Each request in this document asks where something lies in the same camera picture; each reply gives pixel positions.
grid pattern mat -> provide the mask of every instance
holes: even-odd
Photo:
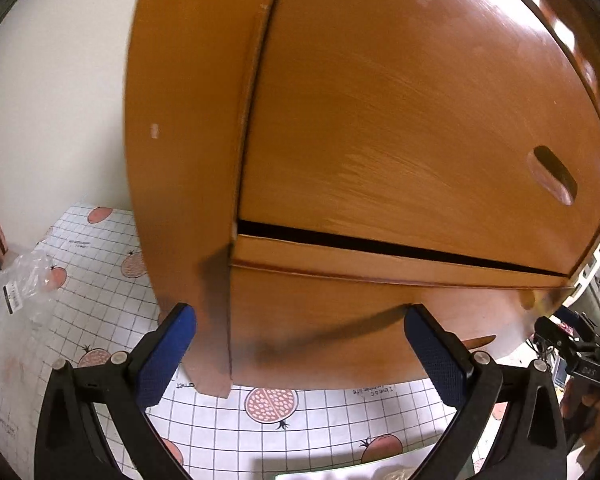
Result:
[[[57,292],[46,346],[32,347],[27,361],[37,381],[34,425],[55,359],[63,356],[75,366],[90,349],[130,351],[157,327],[158,317],[149,278],[142,264],[138,266],[140,247],[132,213],[104,208],[94,212],[93,206],[79,203],[49,229],[38,248],[66,271],[66,280]],[[127,266],[125,272],[125,261],[133,254],[134,270],[128,272]],[[227,399],[209,397],[198,393],[180,368],[161,402],[147,413],[196,480],[261,480],[280,472],[360,463],[367,449],[378,447],[374,439],[387,434],[394,437],[382,442],[391,441],[403,451],[427,446],[445,431],[455,412],[440,401],[429,380],[359,390],[258,388],[253,399],[264,399],[269,408],[276,395],[291,399],[283,413],[273,407],[274,415],[280,416],[270,416],[263,424],[258,421],[265,420],[258,411],[262,403],[248,401],[252,390],[234,386]],[[123,473],[140,478],[106,407],[96,410]],[[0,413],[0,450],[21,478],[32,478],[32,444],[18,443],[13,437],[18,432],[8,430],[17,430],[22,422],[11,420],[8,410]],[[485,458],[497,426],[490,421],[475,461]]]

wood grain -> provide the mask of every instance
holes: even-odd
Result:
[[[518,0],[278,0],[259,70],[240,218],[563,274],[600,227],[600,120]]]
[[[196,309],[183,364],[227,396],[229,244],[247,111],[272,0],[138,0],[125,141],[144,261],[158,303]]]
[[[232,371],[264,388],[357,388],[424,377],[402,328],[423,303],[462,340],[496,335],[494,357],[528,337],[568,291],[436,288],[233,268]]]
[[[247,235],[237,236],[231,264],[287,274],[403,285],[555,288],[567,283],[565,278],[558,276],[417,260]]]

